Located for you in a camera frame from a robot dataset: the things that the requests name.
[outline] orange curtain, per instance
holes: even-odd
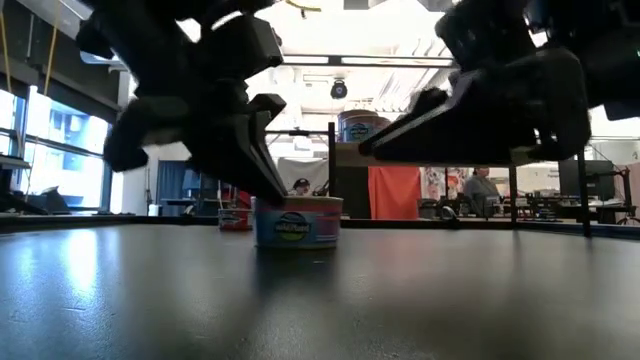
[[[419,168],[369,167],[371,219],[415,220],[421,197]]]

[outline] blue curtain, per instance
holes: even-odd
[[[200,174],[191,169],[186,169],[184,173],[182,190],[200,190],[200,181],[202,179],[204,179],[204,182],[202,183],[202,190],[208,191],[210,194],[215,194],[216,191],[218,191],[218,180],[208,176],[200,176]]]
[[[158,162],[158,188],[156,199],[162,204],[162,216],[179,216],[182,212],[180,206],[167,206],[166,199],[182,199],[182,182],[186,171],[184,161],[159,161]]]

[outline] ceiling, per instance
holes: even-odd
[[[75,37],[80,18],[91,13],[78,0],[62,0],[58,8],[53,0],[18,1],[52,24],[59,9],[58,25],[70,37]],[[305,19],[300,10],[285,2],[256,16],[272,24],[283,40],[286,55],[451,56],[433,30],[442,13],[427,11],[417,0],[386,0],[369,10],[343,10],[343,1],[349,0],[318,1],[322,12],[307,13]],[[197,40],[199,25],[195,21],[181,26]],[[416,88],[440,86],[446,73],[437,69],[281,66],[247,82],[252,94],[280,94],[288,103],[283,117],[293,118],[287,124],[299,124],[306,115],[333,116],[351,108],[387,112],[394,118]],[[329,95],[336,78],[344,79],[347,85],[346,99],[334,100]]]

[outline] person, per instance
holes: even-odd
[[[293,184],[293,190],[289,192],[289,195],[306,196],[311,188],[311,183],[305,178],[296,180]]]
[[[487,176],[489,176],[489,168],[475,168],[473,176],[467,179],[464,184],[464,195],[472,201],[473,211],[476,212],[476,215],[483,217],[492,215],[491,207],[487,208],[487,200],[500,196],[498,188],[491,180],[487,179]]]

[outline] cap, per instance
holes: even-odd
[[[298,180],[296,180],[296,182],[293,184],[293,188],[299,188],[299,187],[304,187],[304,186],[310,186],[311,183],[309,182],[309,180],[305,179],[305,178],[300,178]]]

